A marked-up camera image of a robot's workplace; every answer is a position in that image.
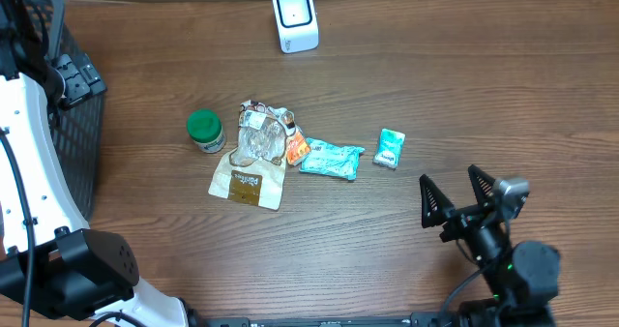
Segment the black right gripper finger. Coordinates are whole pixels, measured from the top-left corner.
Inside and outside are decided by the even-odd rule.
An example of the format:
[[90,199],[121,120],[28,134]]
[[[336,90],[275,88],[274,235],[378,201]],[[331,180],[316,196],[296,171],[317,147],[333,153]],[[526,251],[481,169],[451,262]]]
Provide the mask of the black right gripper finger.
[[481,206],[490,203],[495,179],[474,164],[467,171],[477,203]]
[[426,175],[419,178],[422,198],[422,227],[445,223],[455,214],[455,205]]

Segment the small teal white pack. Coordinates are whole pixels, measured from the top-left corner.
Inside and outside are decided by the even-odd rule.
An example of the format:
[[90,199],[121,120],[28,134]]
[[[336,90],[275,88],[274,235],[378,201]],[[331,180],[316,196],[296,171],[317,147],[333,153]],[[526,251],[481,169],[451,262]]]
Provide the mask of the small teal white pack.
[[390,129],[382,129],[373,162],[391,169],[396,169],[399,164],[404,141],[405,134]]

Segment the teal tissue pack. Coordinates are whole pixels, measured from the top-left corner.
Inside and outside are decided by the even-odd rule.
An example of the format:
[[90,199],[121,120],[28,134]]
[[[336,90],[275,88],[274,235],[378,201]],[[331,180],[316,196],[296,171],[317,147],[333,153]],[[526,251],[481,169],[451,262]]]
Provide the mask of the teal tissue pack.
[[360,157],[366,149],[359,146],[337,146],[316,138],[307,138],[310,152],[300,171],[354,181]]

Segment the green round lid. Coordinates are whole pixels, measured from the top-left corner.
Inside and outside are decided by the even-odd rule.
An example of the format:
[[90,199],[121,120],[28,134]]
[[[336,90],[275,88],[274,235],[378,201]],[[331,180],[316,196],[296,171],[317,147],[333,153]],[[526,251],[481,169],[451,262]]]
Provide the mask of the green round lid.
[[225,145],[226,136],[221,119],[210,109],[193,112],[187,120],[186,128],[198,149],[205,153],[217,153]]

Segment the small orange box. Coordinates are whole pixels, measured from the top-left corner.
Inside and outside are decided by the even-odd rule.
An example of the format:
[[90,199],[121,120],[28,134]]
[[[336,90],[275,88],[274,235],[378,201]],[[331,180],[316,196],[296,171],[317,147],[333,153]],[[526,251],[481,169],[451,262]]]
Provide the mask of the small orange box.
[[300,164],[310,153],[308,145],[301,130],[297,130],[294,135],[286,140],[285,156],[287,163],[293,166]]

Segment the brown clear snack bag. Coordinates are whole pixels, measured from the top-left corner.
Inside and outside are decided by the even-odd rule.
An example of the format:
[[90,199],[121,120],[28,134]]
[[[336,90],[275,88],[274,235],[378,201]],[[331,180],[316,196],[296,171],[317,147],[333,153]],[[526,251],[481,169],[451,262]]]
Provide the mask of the brown clear snack bag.
[[299,131],[294,113],[285,107],[241,103],[237,147],[222,156],[208,194],[277,211],[288,166],[287,144]]

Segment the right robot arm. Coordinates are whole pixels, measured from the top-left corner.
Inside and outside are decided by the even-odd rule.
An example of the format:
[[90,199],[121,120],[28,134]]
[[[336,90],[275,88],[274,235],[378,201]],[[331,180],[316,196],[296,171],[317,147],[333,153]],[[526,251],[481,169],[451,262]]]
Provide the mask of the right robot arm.
[[529,182],[495,179],[470,165],[476,203],[457,208],[427,175],[419,178],[422,227],[442,226],[440,239],[454,242],[477,270],[428,314],[428,326],[554,326],[549,302],[559,293],[561,256],[538,241],[511,241],[511,221],[522,210]]

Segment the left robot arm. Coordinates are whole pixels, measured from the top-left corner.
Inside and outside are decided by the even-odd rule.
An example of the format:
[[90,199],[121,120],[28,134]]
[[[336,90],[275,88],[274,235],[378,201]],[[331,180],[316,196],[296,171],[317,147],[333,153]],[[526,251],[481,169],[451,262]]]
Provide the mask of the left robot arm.
[[49,319],[198,326],[141,278],[120,235],[91,228],[103,80],[64,24],[63,0],[1,0],[1,292]]

